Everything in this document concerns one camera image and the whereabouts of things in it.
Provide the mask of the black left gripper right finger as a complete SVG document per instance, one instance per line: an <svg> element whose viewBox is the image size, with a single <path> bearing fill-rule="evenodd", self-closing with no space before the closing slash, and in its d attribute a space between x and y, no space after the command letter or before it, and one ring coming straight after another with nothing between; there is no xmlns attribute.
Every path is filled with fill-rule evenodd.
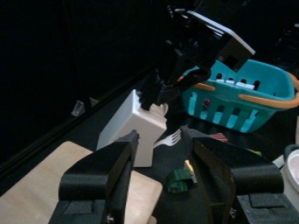
<svg viewBox="0 0 299 224"><path fill-rule="evenodd" d="M299 224L280 168L253 151L186 126L182 140L208 208L209 224Z"/></svg>

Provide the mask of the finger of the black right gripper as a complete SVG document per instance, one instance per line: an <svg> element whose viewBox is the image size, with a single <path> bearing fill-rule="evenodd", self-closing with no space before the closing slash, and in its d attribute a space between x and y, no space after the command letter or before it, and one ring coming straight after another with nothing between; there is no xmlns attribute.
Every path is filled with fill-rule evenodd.
<svg viewBox="0 0 299 224"><path fill-rule="evenodd" d="M212 77L212 70L200 68L189 72L175 84L162 85L157 98L157 104L166 104L175 99L185 90L198 83L204 83Z"/></svg>
<svg viewBox="0 0 299 224"><path fill-rule="evenodd" d="M149 110L154 104L158 105L157 98L162 89L162 85L175 84L179 74L179 63L184 61L184 59L185 56L178 49L171 47L166 48L163 51L163 57L158 64L158 68L154 70L142 87L142 94L139 99L139 102L142 103L142 109Z"/></svg>

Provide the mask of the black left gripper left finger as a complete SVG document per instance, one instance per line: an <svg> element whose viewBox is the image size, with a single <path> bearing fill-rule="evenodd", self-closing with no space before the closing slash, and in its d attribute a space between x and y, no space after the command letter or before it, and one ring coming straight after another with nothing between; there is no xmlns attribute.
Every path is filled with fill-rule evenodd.
<svg viewBox="0 0 299 224"><path fill-rule="evenodd" d="M133 130L65 172L49 224L125 224L138 141Z"/></svg>

